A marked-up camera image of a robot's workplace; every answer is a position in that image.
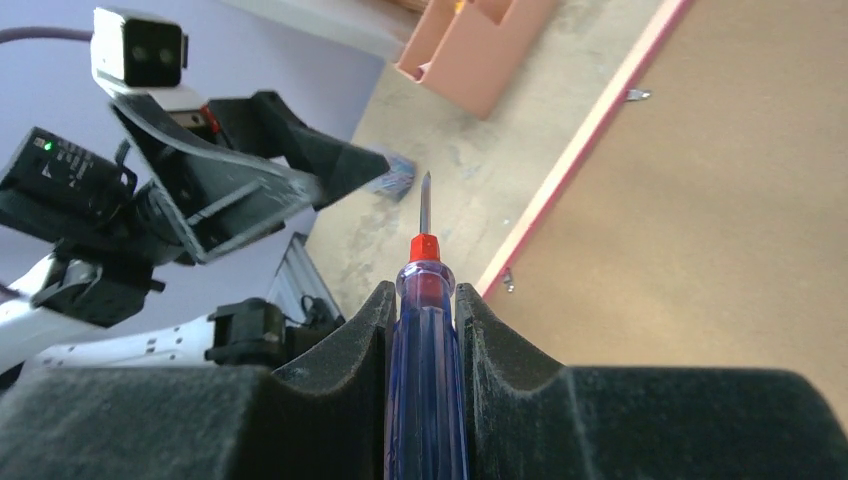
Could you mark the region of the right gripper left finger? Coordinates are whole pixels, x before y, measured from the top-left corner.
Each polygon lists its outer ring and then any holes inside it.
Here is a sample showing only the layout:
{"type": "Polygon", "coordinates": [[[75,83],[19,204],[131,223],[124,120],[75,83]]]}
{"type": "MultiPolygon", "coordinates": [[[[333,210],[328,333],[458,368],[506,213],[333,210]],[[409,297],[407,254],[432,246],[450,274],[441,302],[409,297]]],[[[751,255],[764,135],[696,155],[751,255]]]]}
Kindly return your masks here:
{"type": "Polygon", "coordinates": [[[378,284],[344,326],[276,371],[56,369],[1,401],[5,479],[379,479],[384,333],[378,284]]]}

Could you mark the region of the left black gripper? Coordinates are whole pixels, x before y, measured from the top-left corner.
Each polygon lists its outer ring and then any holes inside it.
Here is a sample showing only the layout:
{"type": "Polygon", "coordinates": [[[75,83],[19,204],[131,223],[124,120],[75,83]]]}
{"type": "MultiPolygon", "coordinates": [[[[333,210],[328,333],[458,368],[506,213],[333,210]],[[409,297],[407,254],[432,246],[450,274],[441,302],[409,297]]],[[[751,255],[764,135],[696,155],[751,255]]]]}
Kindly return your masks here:
{"type": "Polygon", "coordinates": [[[206,264],[322,198],[314,175],[210,143],[149,95],[119,95],[110,106],[155,185],[139,186],[125,166],[128,141],[109,160],[34,127],[1,171],[2,225],[154,265],[206,264]]]}

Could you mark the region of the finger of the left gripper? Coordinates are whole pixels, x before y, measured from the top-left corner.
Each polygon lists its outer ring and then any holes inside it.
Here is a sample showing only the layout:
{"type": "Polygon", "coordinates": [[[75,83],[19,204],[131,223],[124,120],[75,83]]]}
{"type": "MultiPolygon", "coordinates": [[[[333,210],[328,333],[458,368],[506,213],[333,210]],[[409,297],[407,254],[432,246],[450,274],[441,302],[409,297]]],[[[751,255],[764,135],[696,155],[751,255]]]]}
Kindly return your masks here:
{"type": "Polygon", "coordinates": [[[318,210],[390,170],[383,155],[304,123],[275,91],[212,99],[208,111],[230,148],[266,159],[282,157],[291,168],[318,177],[323,188],[318,210]]]}

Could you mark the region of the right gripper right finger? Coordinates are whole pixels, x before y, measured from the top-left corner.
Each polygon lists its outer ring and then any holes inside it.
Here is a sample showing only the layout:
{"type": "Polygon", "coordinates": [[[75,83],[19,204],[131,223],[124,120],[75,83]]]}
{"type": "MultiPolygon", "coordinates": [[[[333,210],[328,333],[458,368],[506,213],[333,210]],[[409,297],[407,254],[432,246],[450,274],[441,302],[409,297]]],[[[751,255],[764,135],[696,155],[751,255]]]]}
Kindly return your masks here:
{"type": "Polygon", "coordinates": [[[774,369],[568,366],[469,284],[466,418],[476,479],[843,479],[847,438],[802,376],[774,369]]]}

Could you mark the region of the blue red screwdriver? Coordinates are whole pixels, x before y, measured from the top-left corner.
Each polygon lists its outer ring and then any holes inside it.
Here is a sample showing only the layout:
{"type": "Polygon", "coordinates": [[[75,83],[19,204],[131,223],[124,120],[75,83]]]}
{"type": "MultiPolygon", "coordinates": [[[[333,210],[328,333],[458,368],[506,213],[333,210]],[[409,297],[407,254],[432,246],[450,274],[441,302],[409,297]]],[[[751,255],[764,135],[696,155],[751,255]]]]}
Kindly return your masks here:
{"type": "Polygon", "coordinates": [[[397,276],[385,412],[387,479],[469,476],[460,339],[452,313],[455,278],[431,231],[432,178],[421,182],[419,232],[397,276]]]}

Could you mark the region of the pink picture frame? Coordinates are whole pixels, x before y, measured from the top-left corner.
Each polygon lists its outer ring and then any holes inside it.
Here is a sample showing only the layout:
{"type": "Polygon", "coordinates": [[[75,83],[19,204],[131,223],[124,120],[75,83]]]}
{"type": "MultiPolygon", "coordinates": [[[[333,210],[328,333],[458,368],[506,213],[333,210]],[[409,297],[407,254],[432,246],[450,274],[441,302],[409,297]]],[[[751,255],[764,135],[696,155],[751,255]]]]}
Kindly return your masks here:
{"type": "Polygon", "coordinates": [[[779,367],[847,414],[847,5],[695,1],[490,307],[571,364],[779,367]]]}

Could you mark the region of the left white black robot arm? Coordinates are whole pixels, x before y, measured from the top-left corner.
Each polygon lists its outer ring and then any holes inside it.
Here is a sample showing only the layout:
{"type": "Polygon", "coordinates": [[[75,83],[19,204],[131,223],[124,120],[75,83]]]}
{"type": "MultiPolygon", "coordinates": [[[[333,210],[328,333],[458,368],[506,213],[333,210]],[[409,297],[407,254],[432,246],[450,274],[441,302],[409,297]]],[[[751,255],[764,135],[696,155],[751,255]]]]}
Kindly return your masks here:
{"type": "Polygon", "coordinates": [[[1,222],[50,254],[6,287],[1,368],[139,313],[162,265],[212,263],[385,174],[380,154],[302,122],[272,91],[196,109],[110,103],[113,159],[41,128],[1,173],[1,222]]]}

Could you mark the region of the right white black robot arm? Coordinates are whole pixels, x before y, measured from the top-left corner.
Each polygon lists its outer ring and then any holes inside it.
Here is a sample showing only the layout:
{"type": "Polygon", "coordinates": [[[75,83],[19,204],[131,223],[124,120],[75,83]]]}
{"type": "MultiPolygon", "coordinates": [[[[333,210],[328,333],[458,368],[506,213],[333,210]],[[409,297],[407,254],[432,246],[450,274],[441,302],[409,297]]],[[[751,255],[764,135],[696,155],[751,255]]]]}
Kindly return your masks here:
{"type": "MultiPolygon", "coordinates": [[[[847,437],[780,370],[565,366],[458,291],[475,479],[843,479],[847,437]]],[[[275,372],[216,324],[44,354],[1,397],[5,479],[379,479],[395,289],[275,372]]]]}

